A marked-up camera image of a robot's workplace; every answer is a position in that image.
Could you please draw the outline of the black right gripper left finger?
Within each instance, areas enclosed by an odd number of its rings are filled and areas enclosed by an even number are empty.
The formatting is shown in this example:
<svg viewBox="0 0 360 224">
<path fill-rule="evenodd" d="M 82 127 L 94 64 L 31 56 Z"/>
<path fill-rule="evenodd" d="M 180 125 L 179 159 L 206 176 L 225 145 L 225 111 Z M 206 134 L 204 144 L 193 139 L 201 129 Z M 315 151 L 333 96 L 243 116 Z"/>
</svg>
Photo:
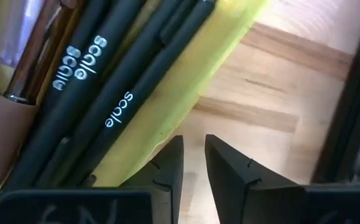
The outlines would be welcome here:
<svg viewBox="0 0 360 224">
<path fill-rule="evenodd" d="M 183 137 L 175 136 L 119 187 L 23 189 L 0 196 L 0 224 L 177 223 Z"/>
</svg>

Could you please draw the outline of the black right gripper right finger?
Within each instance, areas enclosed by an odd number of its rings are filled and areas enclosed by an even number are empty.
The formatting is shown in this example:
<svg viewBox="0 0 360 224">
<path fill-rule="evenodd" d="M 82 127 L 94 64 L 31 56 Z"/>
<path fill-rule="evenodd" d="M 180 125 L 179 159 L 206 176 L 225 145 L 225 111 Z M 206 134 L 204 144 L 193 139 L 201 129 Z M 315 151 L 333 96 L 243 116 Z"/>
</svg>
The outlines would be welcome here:
<svg viewBox="0 0 360 224">
<path fill-rule="evenodd" d="M 360 184 L 298 184 L 213 134 L 205 157 L 221 223 L 360 223 Z"/>
</svg>

